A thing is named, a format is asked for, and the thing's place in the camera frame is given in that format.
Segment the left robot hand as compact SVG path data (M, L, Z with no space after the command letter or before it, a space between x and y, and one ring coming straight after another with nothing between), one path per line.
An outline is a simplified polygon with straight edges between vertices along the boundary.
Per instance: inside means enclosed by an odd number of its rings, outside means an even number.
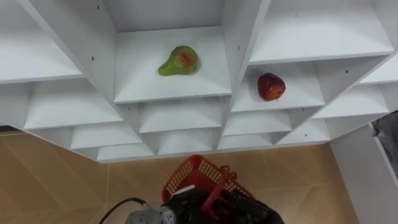
M214 214L203 212L201 207L209 196L208 191L190 186L188 190L172 195L162 206L172 211L175 223L284 224L275 210L235 190L230 193L221 191L221 198L211 205Z

